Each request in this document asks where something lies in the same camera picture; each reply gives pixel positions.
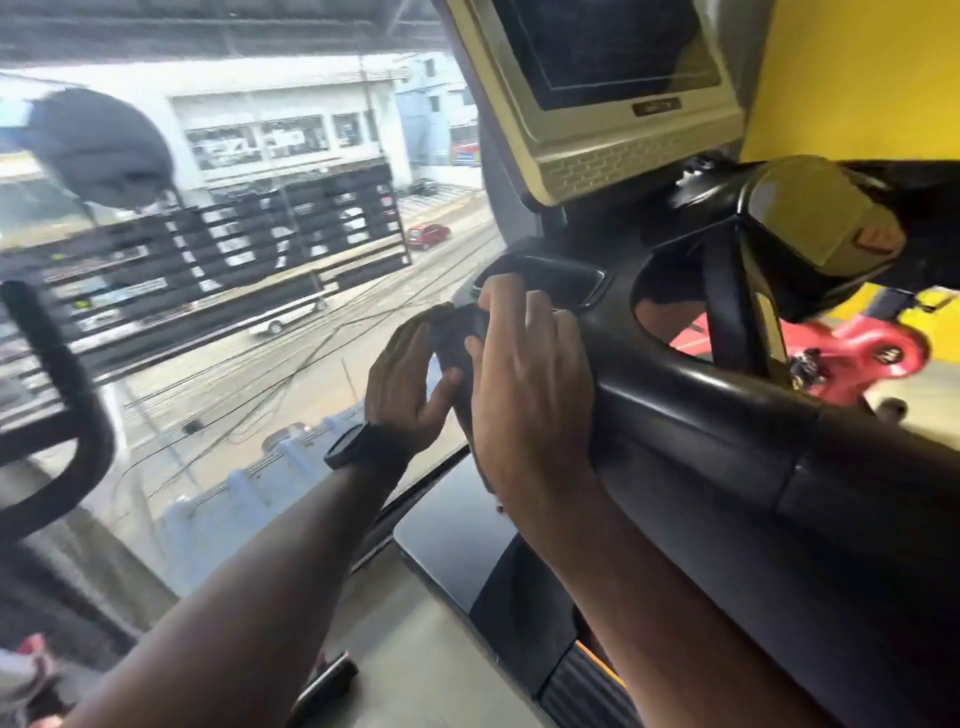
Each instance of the screen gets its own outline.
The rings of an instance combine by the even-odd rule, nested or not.
[[[692,0],[492,0],[542,109],[719,85]]]

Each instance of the monitor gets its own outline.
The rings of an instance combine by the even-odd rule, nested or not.
[[[516,163],[514,183],[541,205],[742,134],[742,110],[695,0],[436,2]]]

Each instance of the monitor frame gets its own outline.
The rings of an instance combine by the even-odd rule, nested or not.
[[[461,65],[468,63],[465,75],[479,86],[471,90],[490,110],[513,158],[508,169],[521,198],[561,205],[742,136],[743,110],[712,25],[699,0],[685,1],[693,3],[700,19],[719,85],[545,110],[520,69],[493,1],[435,0],[459,46]],[[624,161],[615,164],[617,159]]]

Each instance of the white car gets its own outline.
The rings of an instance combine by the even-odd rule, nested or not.
[[[248,328],[247,331],[254,336],[277,336],[286,328],[295,325],[297,321],[317,313],[323,313],[328,308],[329,303],[327,303],[325,299],[317,299],[316,301],[311,301],[296,308],[290,308],[270,318],[266,318],[259,324]]]

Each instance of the smartwatch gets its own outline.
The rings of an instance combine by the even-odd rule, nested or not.
[[[331,470],[347,465],[375,465],[389,473],[403,474],[410,464],[410,453],[396,433],[383,425],[354,425],[335,442],[324,456]]]

